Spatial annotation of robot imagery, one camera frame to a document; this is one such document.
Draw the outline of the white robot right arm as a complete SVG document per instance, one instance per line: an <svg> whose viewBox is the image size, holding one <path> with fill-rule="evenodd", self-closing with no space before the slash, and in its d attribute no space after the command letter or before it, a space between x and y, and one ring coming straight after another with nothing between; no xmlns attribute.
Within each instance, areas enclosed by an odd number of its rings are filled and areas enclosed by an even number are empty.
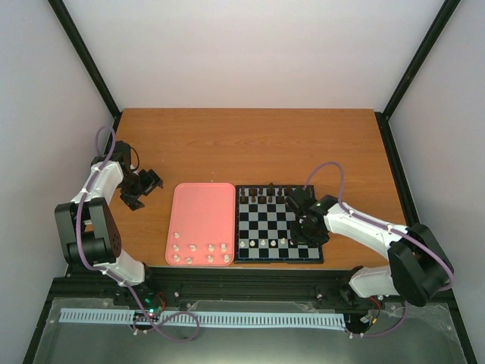
<svg viewBox="0 0 485 364"><path fill-rule="evenodd" d="M391 224L364 214L335 196L315 199L302 187L288 194L286 206L296 216L290 225L292 242L321 247L332 234L338 234L387 260L385 266L356 268L340 290L344 300L400 296L422 307L452 286L452 264L430 228L423 224Z"/></svg>

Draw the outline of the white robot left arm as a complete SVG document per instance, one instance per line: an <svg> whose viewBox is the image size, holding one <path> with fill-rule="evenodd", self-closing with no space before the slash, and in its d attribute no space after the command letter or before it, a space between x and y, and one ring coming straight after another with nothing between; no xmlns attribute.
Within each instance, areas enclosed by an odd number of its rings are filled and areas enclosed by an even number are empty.
<svg viewBox="0 0 485 364"><path fill-rule="evenodd" d="M115 193L132 211L144 207L141 196L163 187L152 169L133 166L134 149L124 141L114 144L113 152L91 162L85 184L70 201L55 208L55 221L64 259L108 275L120 285L130 285L130 294L141 305L156 300L158 287L146 279L147 266L132 258L122 247L120 232L109 208Z"/></svg>

